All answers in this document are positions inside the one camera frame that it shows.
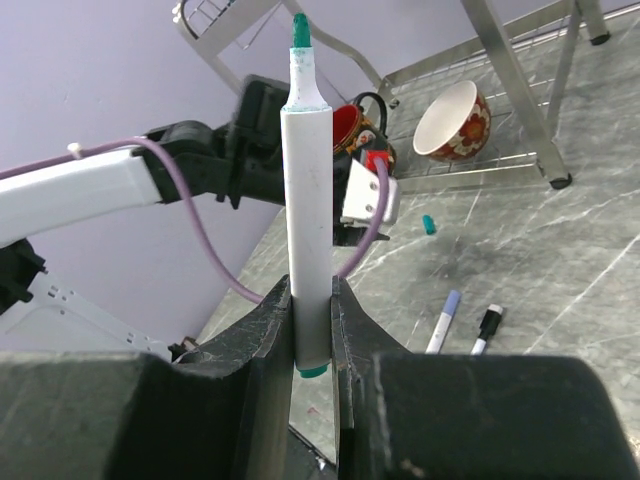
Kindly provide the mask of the white marker with purple tip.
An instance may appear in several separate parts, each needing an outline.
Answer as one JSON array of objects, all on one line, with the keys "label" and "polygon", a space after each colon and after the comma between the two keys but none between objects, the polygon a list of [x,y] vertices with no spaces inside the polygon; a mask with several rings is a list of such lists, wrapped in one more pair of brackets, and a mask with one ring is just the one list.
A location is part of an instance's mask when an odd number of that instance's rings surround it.
[{"label": "white marker with purple tip", "polygon": [[459,291],[451,290],[449,292],[425,349],[426,354],[438,354],[441,351],[460,299],[461,293]]}]

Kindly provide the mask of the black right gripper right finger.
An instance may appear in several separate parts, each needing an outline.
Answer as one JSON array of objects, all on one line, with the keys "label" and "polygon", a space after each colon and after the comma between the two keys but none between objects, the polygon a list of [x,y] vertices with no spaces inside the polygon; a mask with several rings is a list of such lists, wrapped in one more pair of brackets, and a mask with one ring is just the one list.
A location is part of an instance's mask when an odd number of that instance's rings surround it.
[{"label": "black right gripper right finger", "polygon": [[332,281],[330,322],[337,474],[375,479],[384,444],[374,357],[405,348],[365,312],[344,278]]}]

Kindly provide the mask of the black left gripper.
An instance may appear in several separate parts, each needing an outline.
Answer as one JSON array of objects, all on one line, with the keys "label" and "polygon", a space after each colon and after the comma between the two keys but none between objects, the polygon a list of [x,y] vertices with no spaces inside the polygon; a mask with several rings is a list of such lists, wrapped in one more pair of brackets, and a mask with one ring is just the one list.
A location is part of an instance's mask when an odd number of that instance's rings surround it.
[{"label": "black left gripper", "polygon": [[349,163],[340,162],[333,169],[333,242],[335,246],[356,246],[369,224],[346,223],[341,220],[342,204],[351,168]]}]

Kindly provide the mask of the thin white pen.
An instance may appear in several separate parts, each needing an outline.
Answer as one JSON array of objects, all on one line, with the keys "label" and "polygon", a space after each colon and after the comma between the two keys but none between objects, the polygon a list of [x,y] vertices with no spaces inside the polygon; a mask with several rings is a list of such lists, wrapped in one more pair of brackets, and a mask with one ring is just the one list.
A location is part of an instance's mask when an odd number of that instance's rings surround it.
[{"label": "thin white pen", "polygon": [[497,304],[490,304],[487,308],[479,327],[479,334],[470,351],[471,355],[484,353],[491,338],[496,334],[503,318],[504,309]]}]

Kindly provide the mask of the small pen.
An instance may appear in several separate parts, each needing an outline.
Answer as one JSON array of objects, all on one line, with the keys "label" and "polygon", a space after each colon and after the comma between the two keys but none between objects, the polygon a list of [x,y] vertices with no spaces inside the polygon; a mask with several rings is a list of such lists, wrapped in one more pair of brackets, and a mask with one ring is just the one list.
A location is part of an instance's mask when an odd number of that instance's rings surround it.
[{"label": "small pen", "polygon": [[280,112],[295,366],[308,379],[331,361],[333,111],[316,82],[311,26],[292,22],[290,90]]}]

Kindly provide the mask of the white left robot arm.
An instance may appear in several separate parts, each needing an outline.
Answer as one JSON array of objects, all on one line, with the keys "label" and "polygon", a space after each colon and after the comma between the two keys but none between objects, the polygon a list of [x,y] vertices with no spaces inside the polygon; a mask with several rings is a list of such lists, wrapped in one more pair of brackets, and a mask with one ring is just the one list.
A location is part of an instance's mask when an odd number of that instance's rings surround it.
[{"label": "white left robot arm", "polygon": [[[156,340],[137,340],[138,332],[94,304],[80,299],[61,284],[46,284],[45,260],[27,241],[29,235],[103,216],[112,212],[182,201],[206,251],[213,254],[216,270],[236,282],[250,301],[260,303],[226,269],[204,233],[192,197],[211,193],[217,201],[229,199],[237,209],[242,197],[285,206],[285,180],[280,133],[280,109],[288,85],[256,75],[246,78],[232,121],[211,129],[198,121],[183,121],[151,130],[142,145],[129,140],[93,149],[69,145],[71,152],[1,175],[1,335],[36,323],[27,329],[31,342],[41,349],[100,350],[107,335],[124,345],[111,350],[142,350],[169,358],[169,347]],[[400,190],[392,178],[394,153],[383,153],[374,140],[373,126],[365,122],[358,103],[334,112],[333,245],[356,246],[349,262],[336,275],[346,277],[358,265],[373,241],[388,240],[380,225],[397,220]],[[386,190],[381,188],[378,165],[384,163]],[[296,362],[304,371],[324,368],[331,354],[328,320],[310,317],[300,302],[294,325],[304,335],[296,337]]]}]

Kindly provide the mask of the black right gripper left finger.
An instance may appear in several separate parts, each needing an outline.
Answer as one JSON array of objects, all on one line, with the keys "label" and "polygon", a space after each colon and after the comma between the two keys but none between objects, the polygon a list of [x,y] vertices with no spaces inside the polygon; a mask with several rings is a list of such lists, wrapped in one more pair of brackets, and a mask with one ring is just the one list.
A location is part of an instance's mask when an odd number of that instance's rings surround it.
[{"label": "black right gripper left finger", "polygon": [[187,355],[178,371],[179,447],[189,479],[279,479],[293,375],[288,277],[261,303]]}]

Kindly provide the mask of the teal pen cap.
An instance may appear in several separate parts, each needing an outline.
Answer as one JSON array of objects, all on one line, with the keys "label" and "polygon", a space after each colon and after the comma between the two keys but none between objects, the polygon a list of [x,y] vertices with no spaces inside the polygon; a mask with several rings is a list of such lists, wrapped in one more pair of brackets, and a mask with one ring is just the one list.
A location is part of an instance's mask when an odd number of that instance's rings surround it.
[{"label": "teal pen cap", "polygon": [[422,224],[427,235],[434,235],[437,233],[435,221],[430,215],[424,215],[422,217]]}]

